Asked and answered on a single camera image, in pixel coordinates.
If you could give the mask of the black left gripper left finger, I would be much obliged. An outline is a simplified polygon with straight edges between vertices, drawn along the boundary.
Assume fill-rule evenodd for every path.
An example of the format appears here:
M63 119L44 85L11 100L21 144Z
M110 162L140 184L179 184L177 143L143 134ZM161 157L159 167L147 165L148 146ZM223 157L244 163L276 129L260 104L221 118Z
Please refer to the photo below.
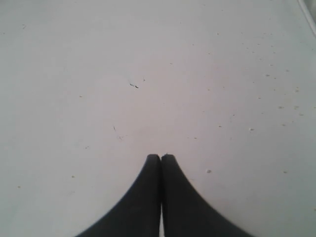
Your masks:
M161 161L147 156L134 183L118 203L79 237L158 237L161 216Z

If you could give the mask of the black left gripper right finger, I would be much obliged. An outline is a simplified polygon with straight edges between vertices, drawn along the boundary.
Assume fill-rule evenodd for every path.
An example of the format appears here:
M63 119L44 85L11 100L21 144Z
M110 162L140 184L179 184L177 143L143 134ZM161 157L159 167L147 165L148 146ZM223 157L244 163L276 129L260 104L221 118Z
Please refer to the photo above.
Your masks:
M166 237L249 237L194 189L174 155L161 158L162 213Z

